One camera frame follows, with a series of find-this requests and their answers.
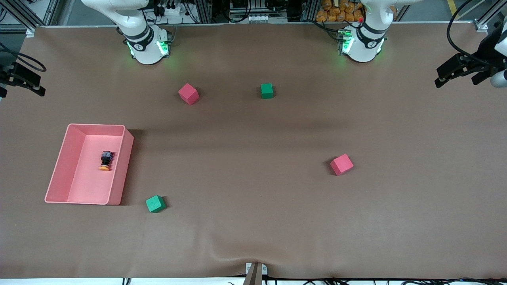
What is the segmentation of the orange capped push button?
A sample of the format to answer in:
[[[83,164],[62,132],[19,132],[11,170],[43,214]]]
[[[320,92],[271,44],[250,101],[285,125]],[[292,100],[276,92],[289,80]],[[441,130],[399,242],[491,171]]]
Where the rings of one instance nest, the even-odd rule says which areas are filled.
[[[101,158],[100,158],[101,164],[100,164],[99,170],[109,171],[111,169],[111,162],[112,162],[113,158],[114,158],[113,152],[111,152],[111,151],[102,152]]]

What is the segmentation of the pink plastic bin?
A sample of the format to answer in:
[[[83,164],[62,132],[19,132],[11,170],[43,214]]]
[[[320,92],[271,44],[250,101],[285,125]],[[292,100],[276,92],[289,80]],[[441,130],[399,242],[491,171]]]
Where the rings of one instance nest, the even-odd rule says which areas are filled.
[[[133,141],[124,125],[69,124],[45,202],[119,205]],[[114,153],[109,171],[99,170],[104,151]]]

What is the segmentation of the orange packaged goods pile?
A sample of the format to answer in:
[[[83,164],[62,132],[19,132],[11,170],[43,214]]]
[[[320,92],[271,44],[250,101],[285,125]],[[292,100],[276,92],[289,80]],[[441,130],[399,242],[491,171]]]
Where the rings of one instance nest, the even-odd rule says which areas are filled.
[[[364,6],[360,0],[319,0],[316,22],[362,22]]]

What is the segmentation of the pink foam cube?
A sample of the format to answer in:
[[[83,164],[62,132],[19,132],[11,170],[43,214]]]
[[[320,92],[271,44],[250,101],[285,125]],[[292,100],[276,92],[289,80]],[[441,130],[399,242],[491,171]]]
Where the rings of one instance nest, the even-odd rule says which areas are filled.
[[[339,176],[353,169],[354,164],[347,154],[342,154],[341,156],[333,159],[330,162],[330,166],[335,175]]]
[[[199,95],[197,89],[194,88],[189,83],[186,83],[185,85],[183,85],[183,87],[181,87],[181,89],[179,89],[178,94],[179,94],[180,98],[183,99],[183,101],[185,103],[187,103],[188,105],[193,105],[200,98],[200,95]]]

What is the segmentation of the white power strip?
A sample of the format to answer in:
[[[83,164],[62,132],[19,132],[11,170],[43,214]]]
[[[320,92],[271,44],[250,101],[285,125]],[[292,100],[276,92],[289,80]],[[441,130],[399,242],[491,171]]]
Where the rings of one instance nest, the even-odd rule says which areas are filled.
[[[179,17],[183,14],[183,5],[181,2],[160,2],[154,8],[154,14],[158,16]]]

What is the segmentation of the aluminium frame profile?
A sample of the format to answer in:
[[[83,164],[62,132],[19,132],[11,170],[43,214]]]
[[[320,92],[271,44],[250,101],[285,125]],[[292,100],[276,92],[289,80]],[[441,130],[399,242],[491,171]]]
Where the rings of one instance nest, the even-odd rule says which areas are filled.
[[[316,14],[320,9],[320,0],[302,0],[302,13],[300,20],[315,20]]]
[[[212,2],[213,0],[194,0],[200,24],[212,22]]]
[[[33,34],[53,24],[65,0],[0,0],[0,34]]]
[[[487,23],[507,6],[507,0],[491,0],[492,5],[478,19],[474,19],[474,27],[478,32],[487,32]]]

